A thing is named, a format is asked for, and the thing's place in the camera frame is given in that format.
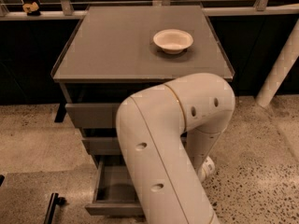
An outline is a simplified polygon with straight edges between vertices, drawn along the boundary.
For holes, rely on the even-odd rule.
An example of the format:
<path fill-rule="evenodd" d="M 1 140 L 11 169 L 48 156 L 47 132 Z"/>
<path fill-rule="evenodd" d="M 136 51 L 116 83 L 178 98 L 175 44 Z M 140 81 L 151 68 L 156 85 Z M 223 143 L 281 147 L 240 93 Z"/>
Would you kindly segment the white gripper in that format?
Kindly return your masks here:
<path fill-rule="evenodd" d="M 214 161 L 207 156 L 206 160 L 202 164 L 201 168 L 198 171 L 198 176 L 201 182 L 206 180 L 215 172 L 215 163 Z"/>

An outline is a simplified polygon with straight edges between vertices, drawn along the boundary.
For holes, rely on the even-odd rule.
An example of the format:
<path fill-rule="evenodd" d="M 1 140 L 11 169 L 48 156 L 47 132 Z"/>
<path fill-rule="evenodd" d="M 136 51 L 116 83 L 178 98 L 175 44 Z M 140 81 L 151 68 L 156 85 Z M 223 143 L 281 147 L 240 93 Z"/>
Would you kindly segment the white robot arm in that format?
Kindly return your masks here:
<path fill-rule="evenodd" d="M 198 171 L 234 110 L 231 86 L 208 73 L 139 91 L 121 103 L 117 136 L 148 224 L 221 224 Z"/>

